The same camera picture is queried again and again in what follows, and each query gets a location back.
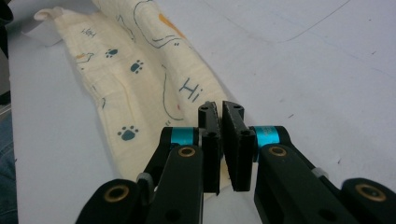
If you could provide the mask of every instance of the white table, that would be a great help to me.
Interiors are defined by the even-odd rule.
[[[18,15],[9,31],[19,219],[74,223],[119,175],[64,43],[46,48],[20,34],[20,21],[48,1],[24,2],[11,2]],[[285,126],[337,187],[361,176],[396,191],[394,2],[158,3],[244,106],[247,125]],[[88,0],[66,5],[93,9]],[[261,223],[252,192],[227,188],[209,199],[204,223]]]

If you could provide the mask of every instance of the blue paw print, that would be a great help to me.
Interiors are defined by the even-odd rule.
[[[137,60],[136,63],[132,64],[131,71],[135,72],[136,74],[138,74],[139,71],[143,69],[142,65],[143,65],[143,63],[140,62],[140,60]]]
[[[131,126],[129,129],[122,127],[122,131],[118,132],[118,135],[121,136],[122,140],[128,141],[134,139],[138,132],[139,130],[135,129],[134,126]]]
[[[106,52],[106,57],[107,58],[112,58],[114,55],[116,55],[119,51],[117,49],[109,49]]]

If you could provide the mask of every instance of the screw hole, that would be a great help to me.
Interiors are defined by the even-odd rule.
[[[126,198],[128,193],[129,188],[126,185],[117,185],[106,191],[105,200],[108,203],[117,203]]]
[[[165,213],[166,220],[170,222],[177,222],[181,217],[180,211],[171,209]]]
[[[282,147],[270,147],[269,151],[274,156],[283,157],[288,154],[288,152]]]
[[[374,202],[381,203],[387,199],[387,196],[384,192],[368,184],[359,184],[355,187],[355,189],[361,196]]]
[[[191,157],[195,154],[195,149],[192,147],[183,147],[178,150],[178,155],[181,157]]]
[[[320,209],[318,211],[319,215],[321,217],[323,217],[324,219],[330,221],[330,222],[334,222],[337,220],[337,216],[335,215],[334,212],[327,210],[327,209]]]

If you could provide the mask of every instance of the fabric towel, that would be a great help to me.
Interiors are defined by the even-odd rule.
[[[56,7],[35,17],[54,20],[96,102],[114,162],[123,178],[135,180],[164,126],[196,127],[200,105],[227,97],[155,2],[93,2],[100,11],[91,15]]]

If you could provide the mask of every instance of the jeans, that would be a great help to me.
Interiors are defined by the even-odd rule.
[[[18,223],[12,117],[0,121],[0,224]]]

